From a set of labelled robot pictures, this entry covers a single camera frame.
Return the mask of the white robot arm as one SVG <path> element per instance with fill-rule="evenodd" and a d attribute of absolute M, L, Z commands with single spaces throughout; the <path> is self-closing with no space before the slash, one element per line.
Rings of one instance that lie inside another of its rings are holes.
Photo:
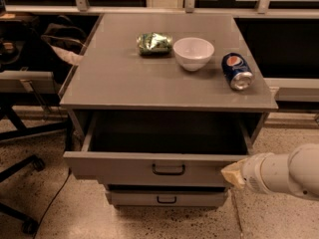
<path fill-rule="evenodd" d="M 221 174 L 238 189 L 318 201 L 319 144 L 303 144 L 289 154 L 254 154 L 226 166 Z"/>

